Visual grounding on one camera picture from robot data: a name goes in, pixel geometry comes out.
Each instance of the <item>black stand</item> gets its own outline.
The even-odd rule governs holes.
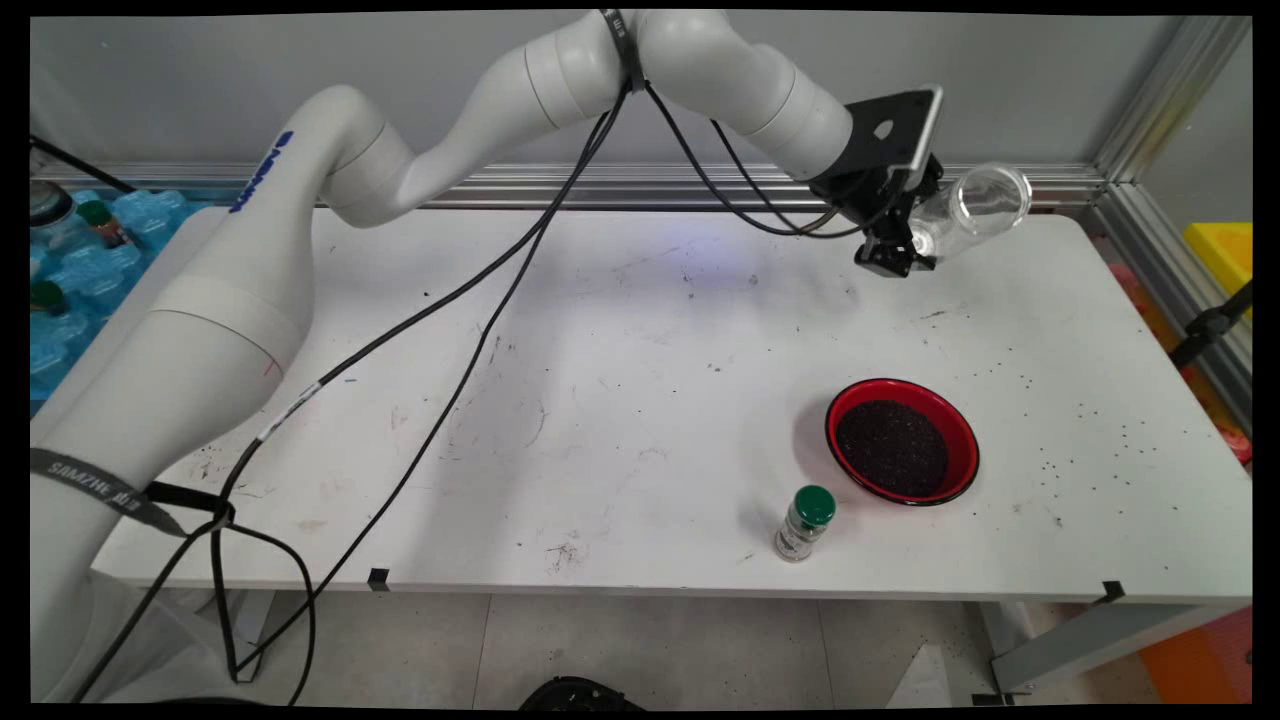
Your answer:
[[[1240,319],[1240,315],[1252,306],[1253,279],[1251,278],[1249,282],[1244,283],[1244,287],[1235,291],[1230,300],[1219,307],[1204,310],[1187,325],[1187,337],[1169,354],[1174,366],[1180,369],[1189,365],[1206,347],[1225,336]]]

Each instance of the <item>gray floor tile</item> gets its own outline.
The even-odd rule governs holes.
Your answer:
[[[303,600],[279,592],[266,628]],[[316,605],[316,651],[300,705],[471,707],[484,638],[486,594],[333,592]],[[293,693],[306,653],[300,619],[266,652],[257,680],[244,685],[262,702]]]
[[[823,634],[838,708],[884,707],[922,643],[942,648],[956,707],[991,693],[991,644],[978,606],[964,602],[823,601]]]
[[[556,675],[648,710],[832,707],[814,601],[494,596],[475,707]]]

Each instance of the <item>yellow box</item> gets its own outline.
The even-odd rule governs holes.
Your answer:
[[[1228,295],[1253,277],[1253,223],[1192,223],[1183,240]],[[1253,319],[1253,307],[1245,313]]]

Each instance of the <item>black strap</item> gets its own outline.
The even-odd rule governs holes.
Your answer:
[[[609,37],[622,59],[622,70],[631,78],[631,92],[644,90],[644,68],[640,67],[640,50],[636,49],[635,36],[627,31],[627,23],[622,19],[622,10],[609,8],[600,9],[604,15],[604,24],[609,26]]]
[[[145,492],[138,492],[97,465],[42,447],[31,448],[31,471],[76,488],[122,515],[179,538],[187,537],[187,533],[157,502],[207,510],[219,516],[223,525],[236,516],[236,509],[216,495],[159,482],[147,486]]]

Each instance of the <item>white table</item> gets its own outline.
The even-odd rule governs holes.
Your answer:
[[[220,213],[179,232],[33,420],[33,442]],[[424,210],[356,231],[316,210],[315,322],[279,392],[160,479],[219,487],[303,387],[535,217]],[[1005,691],[1251,602],[1252,480],[1074,222],[1029,217],[908,279],[855,266],[858,242],[777,238],[719,213],[562,213],[458,410],[330,588],[367,591],[375,568],[392,591],[1091,602],[1120,583],[1117,602],[997,659]],[[404,471],[516,264],[294,415],[236,488],[237,521],[323,577]],[[905,507],[841,473],[827,404],[876,377],[929,387],[968,418],[982,462],[965,495]],[[792,565],[771,538],[806,483],[838,509]],[[229,585],[301,587],[283,553],[223,543]],[[150,583],[174,546],[125,521],[95,566]],[[211,583],[204,548],[173,585]]]

